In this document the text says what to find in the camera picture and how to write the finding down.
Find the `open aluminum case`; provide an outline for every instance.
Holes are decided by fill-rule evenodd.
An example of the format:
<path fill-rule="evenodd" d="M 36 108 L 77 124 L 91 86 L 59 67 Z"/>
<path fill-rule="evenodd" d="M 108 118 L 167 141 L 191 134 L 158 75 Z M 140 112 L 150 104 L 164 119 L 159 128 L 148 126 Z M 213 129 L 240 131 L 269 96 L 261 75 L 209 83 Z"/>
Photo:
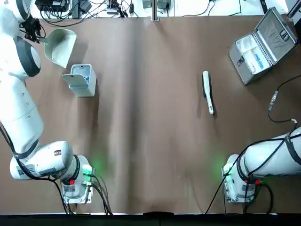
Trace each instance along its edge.
<path fill-rule="evenodd" d="M 262 77 L 298 40 L 275 7 L 270 8 L 252 33 L 234 41 L 230 58 L 245 85 Z"/>

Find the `brown table surface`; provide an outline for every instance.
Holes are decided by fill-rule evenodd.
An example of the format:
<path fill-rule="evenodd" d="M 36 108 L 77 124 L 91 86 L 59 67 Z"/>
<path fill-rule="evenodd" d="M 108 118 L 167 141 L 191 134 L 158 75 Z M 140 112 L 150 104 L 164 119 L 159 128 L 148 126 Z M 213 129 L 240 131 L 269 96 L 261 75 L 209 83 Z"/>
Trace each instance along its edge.
<path fill-rule="evenodd" d="M 244 86 L 228 50 L 234 39 L 251 32 L 261 16 L 89 19 L 69 27 L 77 36 L 68 67 L 48 61 L 35 44 L 42 69 L 27 81 L 45 123 L 41 143 L 68 141 L 85 155 L 109 187 L 114 212 L 207 209 L 221 181 L 221 167 L 249 143 L 287 133 L 267 108 L 276 87 L 301 73 L 300 46 L 263 79 Z M 46 32 L 53 27 L 43 23 Z M 76 98 L 61 78 L 73 64 L 91 64 L 98 92 Z M 216 116 L 208 112 L 201 74 L 212 79 Z M 301 121 L 301 81 L 283 87 L 273 108 L 277 119 Z M 62 212 L 53 184 L 14 181 L 12 157 L 0 138 L 0 212 Z M 275 196 L 273 212 L 301 212 L 301 178 L 268 178 Z M 262 189 L 250 212 L 265 212 L 269 194 Z M 102 212 L 93 203 L 78 212 Z M 223 213 L 220 191 L 210 209 Z M 227 212 L 241 205 L 227 204 Z"/>

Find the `white bin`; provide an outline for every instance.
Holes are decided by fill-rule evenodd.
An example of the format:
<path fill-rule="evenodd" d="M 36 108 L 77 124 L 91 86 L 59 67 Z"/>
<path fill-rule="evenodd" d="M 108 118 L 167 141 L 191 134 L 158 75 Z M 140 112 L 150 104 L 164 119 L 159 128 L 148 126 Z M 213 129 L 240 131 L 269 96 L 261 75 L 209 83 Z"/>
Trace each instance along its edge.
<path fill-rule="evenodd" d="M 63 79 L 77 97 L 95 95 L 96 75 L 92 65 L 73 65 L 70 74 L 63 74 Z"/>

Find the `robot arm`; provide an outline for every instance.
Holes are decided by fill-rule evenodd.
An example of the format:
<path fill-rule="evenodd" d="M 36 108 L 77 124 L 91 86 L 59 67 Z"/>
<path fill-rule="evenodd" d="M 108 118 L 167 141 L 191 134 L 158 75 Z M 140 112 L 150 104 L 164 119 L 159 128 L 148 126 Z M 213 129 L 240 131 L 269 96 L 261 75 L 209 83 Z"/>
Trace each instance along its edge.
<path fill-rule="evenodd" d="M 10 173 L 17 180 L 43 176 L 60 178 L 69 203 L 85 203 L 87 198 L 91 202 L 92 191 L 83 185 L 92 180 L 87 175 L 93 174 L 87 159 L 73 155 L 66 141 L 39 143 L 43 121 L 23 84 L 41 68 L 33 46 L 19 37 L 19 23 L 28 18 L 29 8 L 23 0 L 0 6 L 0 121 L 14 146 Z"/>
<path fill-rule="evenodd" d="M 278 151 L 258 170 L 256 170 L 281 144 L 282 140 L 271 140 L 252 145 L 247 148 L 244 154 L 239 156 L 233 154 L 222 168 L 222 174 L 226 175 L 229 170 L 230 174 L 226 176 L 224 181 L 224 191 L 227 200 L 231 203 L 244 203 L 245 195 L 247 202 L 251 202 L 254 198 L 256 181 L 255 179 L 271 176 L 285 176 L 301 173 L 301 128 L 297 128 L 291 136 L 291 142 L 295 149 L 295 154 L 288 150 L 287 145 L 283 143 Z M 273 139 L 284 138 L 286 136 L 278 136 Z"/>

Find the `white dustpan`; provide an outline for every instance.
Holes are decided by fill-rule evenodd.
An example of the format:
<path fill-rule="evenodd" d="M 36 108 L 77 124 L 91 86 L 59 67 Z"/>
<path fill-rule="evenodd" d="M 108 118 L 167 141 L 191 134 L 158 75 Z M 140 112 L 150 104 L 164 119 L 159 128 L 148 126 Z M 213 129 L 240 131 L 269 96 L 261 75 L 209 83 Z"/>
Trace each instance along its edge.
<path fill-rule="evenodd" d="M 46 38 L 40 38 L 39 41 L 44 43 L 44 53 L 53 63 L 66 68 L 71 56 L 76 33 L 67 29 L 53 30 Z"/>

